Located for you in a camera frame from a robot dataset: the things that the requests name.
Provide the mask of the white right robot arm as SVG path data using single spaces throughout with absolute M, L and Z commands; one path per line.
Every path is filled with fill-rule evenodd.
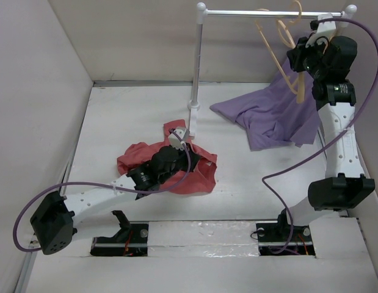
M 324 178 L 310 183 L 307 196 L 284 210 L 286 219 L 275 225 L 283 240 L 295 236 L 298 226 L 355 208 L 376 187 L 363 171 L 352 125 L 357 99 L 347 75 L 357 56 L 357 43 L 345 36 L 302 37 L 287 56 L 293 71 L 305 71 L 313 78 L 311 91 L 322 123 L 327 165 Z

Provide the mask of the red t shirt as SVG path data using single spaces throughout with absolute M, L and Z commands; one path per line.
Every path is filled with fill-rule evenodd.
M 123 155 L 117 158 L 117 170 L 120 175 L 125 175 L 132 168 L 138 167 L 151 159 L 160 148 L 169 145 L 169 131 L 177 127 L 185 127 L 184 120 L 174 120 L 165 123 L 163 126 L 164 140 L 151 145 L 145 142 L 132 144 Z M 197 192 L 210 193 L 216 185 L 215 172 L 217 169 L 217 155 L 207 152 L 202 147 L 194 144 L 192 139 L 187 141 L 195 154 L 200 156 L 199 162 L 190 172 L 187 178 L 177 187 L 171 190 L 171 193 L 178 195 L 189 195 Z

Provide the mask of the light wooden hanger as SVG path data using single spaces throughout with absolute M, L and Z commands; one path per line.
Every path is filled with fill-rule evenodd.
M 293 37 L 289 31 L 289 27 L 298 23 L 302 18 L 302 5 L 300 1 L 292 1 L 291 5 L 295 5 L 297 7 L 298 16 L 296 20 L 289 21 L 288 24 L 285 24 L 280 18 L 275 20 L 278 36 L 281 42 L 289 49 L 294 49 L 296 44 L 293 40 Z M 259 21 L 254 21 L 255 26 L 260 34 L 262 41 L 267 48 L 269 54 L 272 57 L 272 60 L 276 64 L 279 73 L 281 74 L 282 78 L 286 82 L 291 93 L 295 94 L 296 96 L 296 103 L 302 104 L 305 101 L 305 77 L 303 73 L 298 73 L 297 77 L 293 82 L 290 81 L 290 76 L 287 75 L 282 68 L 280 62 L 278 61 L 273 49 L 271 48 L 267 38 L 263 34 L 262 27 Z

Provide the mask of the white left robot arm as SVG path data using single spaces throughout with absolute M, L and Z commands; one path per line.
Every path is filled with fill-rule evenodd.
M 55 254 L 81 238 L 82 221 L 103 211 L 111 211 L 118 218 L 110 224 L 108 235 L 116 242 L 127 240 L 130 224 L 124 213 L 112 210 L 113 206 L 164 191 L 162 185 L 178 172 L 184 173 L 184 181 L 199 161 L 200 155 L 190 146 L 184 150 L 164 146 L 150 160 L 131 169 L 110 186 L 97 184 L 86 192 L 64 196 L 58 191 L 50 192 L 30 219 L 43 254 Z

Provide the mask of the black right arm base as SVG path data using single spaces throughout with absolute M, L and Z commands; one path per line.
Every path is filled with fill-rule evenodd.
M 256 222 L 250 237 L 257 241 L 260 256 L 315 256 L 313 240 L 309 226 L 293 226 L 287 222 L 282 212 L 277 220 L 260 220 Z

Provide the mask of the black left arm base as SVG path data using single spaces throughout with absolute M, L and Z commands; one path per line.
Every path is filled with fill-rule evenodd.
M 148 222 L 131 223 L 122 211 L 112 211 L 120 229 L 112 237 L 94 237 L 90 254 L 96 257 L 148 256 Z

